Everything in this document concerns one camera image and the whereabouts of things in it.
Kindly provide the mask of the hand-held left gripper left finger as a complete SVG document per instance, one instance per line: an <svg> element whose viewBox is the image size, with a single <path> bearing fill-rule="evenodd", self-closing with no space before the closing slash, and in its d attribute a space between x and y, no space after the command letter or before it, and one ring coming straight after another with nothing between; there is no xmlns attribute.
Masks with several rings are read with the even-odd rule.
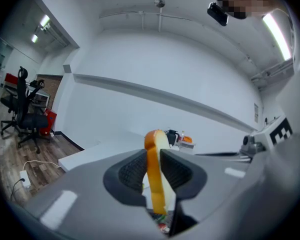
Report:
<svg viewBox="0 0 300 240"><path fill-rule="evenodd" d="M117 201L128 206L146 207L143 179L147 173L147 151L133 151L132 155L108 168L103 185Z"/></svg>

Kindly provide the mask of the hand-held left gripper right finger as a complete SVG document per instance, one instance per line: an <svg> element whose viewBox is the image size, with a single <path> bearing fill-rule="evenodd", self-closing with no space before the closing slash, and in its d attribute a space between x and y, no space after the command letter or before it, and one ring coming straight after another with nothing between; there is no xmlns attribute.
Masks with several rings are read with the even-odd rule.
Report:
<svg viewBox="0 0 300 240"><path fill-rule="evenodd" d="M160 166L163 175L174 191L175 206L169 236L175 236L198 222L184 212L182 202L192 200L207 183L208 175L200 166L174 154L172 151L160 151Z"/></svg>

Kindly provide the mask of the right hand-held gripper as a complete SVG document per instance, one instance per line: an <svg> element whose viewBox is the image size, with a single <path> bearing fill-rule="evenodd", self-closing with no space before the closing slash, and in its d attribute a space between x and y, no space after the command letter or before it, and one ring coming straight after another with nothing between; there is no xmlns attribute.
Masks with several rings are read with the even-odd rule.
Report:
<svg viewBox="0 0 300 240"><path fill-rule="evenodd" d="M279 116L267 123L262 130L246 135L239 152L253 158L258 153L271 150L292 134L293 131L288 119L285 116Z"/></svg>

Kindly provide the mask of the sliced bread with orange crust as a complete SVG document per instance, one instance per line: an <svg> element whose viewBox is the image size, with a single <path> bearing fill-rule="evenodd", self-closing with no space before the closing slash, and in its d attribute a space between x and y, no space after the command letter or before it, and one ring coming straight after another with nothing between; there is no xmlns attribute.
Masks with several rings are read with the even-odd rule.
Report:
<svg viewBox="0 0 300 240"><path fill-rule="evenodd" d="M147 177L151 193L153 212L167 215L176 194L166 179L161 167L161 150L169 149L169 141L164 131L156 129L145 136Z"/></svg>

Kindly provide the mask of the white storage box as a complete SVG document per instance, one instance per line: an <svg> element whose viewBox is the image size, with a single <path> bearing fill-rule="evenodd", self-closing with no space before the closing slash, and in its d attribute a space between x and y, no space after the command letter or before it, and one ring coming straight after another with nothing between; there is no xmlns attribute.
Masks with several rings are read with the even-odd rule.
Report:
<svg viewBox="0 0 300 240"><path fill-rule="evenodd" d="M190 142L186 142L186 141L178 142L179 151L186 153L186 154L190 154L190 155L192 155L194 153L195 146L196 146L195 143L190 143Z"/></svg>

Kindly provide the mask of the black kettle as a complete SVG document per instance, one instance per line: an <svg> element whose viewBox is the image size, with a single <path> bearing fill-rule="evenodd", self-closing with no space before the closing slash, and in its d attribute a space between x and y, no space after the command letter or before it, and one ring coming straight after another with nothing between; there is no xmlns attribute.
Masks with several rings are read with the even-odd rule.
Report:
<svg viewBox="0 0 300 240"><path fill-rule="evenodd" d="M178 141L180 134L176 130L169 129L166 133L168 143L174 146Z"/></svg>

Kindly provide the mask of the white table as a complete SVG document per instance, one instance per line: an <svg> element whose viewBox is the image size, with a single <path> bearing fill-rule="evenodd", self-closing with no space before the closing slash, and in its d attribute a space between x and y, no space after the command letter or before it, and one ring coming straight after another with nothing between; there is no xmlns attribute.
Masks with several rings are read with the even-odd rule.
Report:
<svg viewBox="0 0 300 240"><path fill-rule="evenodd" d="M117 154L143 149L148 132L106 130L71 133L66 131L64 136L80 151L65 158L60 158L58 165L65 172L68 172L80 165L103 160Z"/></svg>

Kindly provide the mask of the red box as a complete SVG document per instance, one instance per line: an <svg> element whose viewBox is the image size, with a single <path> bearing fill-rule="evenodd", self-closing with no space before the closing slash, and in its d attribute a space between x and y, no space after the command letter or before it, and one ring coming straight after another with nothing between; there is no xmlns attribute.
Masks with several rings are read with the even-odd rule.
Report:
<svg viewBox="0 0 300 240"><path fill-rule="evenodd" d="M47 127L41 128L39 131L42 136L48 136L50 135L52 127L55 123L57 114L53 112L51 109L46 108L44 111L44 115L47 117L48 125Z"/></svg>

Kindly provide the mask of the long ceiling light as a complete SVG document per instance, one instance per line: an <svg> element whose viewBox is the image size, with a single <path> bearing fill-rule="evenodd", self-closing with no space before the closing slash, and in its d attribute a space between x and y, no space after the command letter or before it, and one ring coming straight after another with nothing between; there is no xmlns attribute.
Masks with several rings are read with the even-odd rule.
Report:
<svg viewBox="0 0 300 240"><path fill-rule="evenodd" d="M280 49L283 59L285 61L291 59L292 58L291 51L276 20L273 18L273 16L270 13L263 16L262 20L267 26L267 28L269 29L269 31L271 32L272 36L274 37L276 44Z"/></svg>

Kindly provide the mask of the white power strip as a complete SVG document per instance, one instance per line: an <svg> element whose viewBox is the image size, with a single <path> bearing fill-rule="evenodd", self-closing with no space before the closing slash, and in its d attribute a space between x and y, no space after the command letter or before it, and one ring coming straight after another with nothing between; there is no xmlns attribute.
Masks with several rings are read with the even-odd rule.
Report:
<svg viewBox="0 0 300 240"><path fill-rule="evenodd" d="M29 188L31 186L31 182L26 170L22 170L19 172L20 179L24 188Z"/></svg>

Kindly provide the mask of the black office chair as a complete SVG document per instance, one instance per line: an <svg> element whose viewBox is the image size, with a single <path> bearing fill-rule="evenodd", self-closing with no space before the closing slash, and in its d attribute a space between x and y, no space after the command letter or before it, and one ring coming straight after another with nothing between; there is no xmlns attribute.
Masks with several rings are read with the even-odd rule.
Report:
<svg viewBox="0 0 300 240"><path fill-rule="evenodd" d="M45 87L44 80L39 80L39 81L32 81L29 85L30 87L33 87L34 90L30 93L27 94L26 96L28 97L29 103L31 105L37 104L40 105L40 107L36 108L35 111L40 111L41 114L44 113L43 111L43 106L40 104L40 100L36 100L36 94L38 91L43 89ZM17 89L13 87L6 87L5 90L9 93L8 96L1 97L0 102L8 108L8 113L15 113L17 114Z"/></svg>
<svg viewBox="0 0 300 240"><path fill-rule="evenodd" d="M41 152L37 143L38 139L50 142L48 137L40 134L40 129L48 126L48 118L46 115L40 113L44 106L40 103L34 102L36 94L44 87L44 81L40 80L33 91L26 94L27 84L26 79L28 71L20 66L17 74L16 90L6 89L9 95L1 97L0 102L8 108L8 112L13 112L11 120L2 120L0 122L0 134L4 133L9 127L14 127L18 131L18 136L25 136L17 143L17 147L21 148L22 143L33 140L36 147L36 153Z"/></svg>

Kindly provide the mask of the white desk with open shelf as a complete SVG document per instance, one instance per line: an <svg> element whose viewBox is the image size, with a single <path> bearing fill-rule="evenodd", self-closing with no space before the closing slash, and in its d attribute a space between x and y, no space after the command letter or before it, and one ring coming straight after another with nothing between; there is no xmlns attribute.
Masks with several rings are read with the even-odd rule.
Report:
<svg viewBox="0 0 300 240"><path fill-rule="evenodd" d="M35 91L35 87L30 86L29 84L26 84L26 96L30 95L32 92ZM50 95L46 93L42 88L40 88L36 93L34 98L32 99L35 103L40 105L45 105L45 109L48 107L48 103L50 100Z"/></svg>

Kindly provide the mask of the red cabinet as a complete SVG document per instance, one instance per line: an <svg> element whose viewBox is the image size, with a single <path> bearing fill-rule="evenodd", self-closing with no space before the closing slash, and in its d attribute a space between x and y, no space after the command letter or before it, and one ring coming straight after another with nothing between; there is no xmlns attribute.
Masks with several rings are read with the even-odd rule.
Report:
<svg viewBox="0 0 300 240"><path fill-rule="evenodd" d="M10 83L13 85L17 85L18 84L18 77L11 74L11 73L6 73L5 78L4 78L4 82L5 83Z"/></svg>

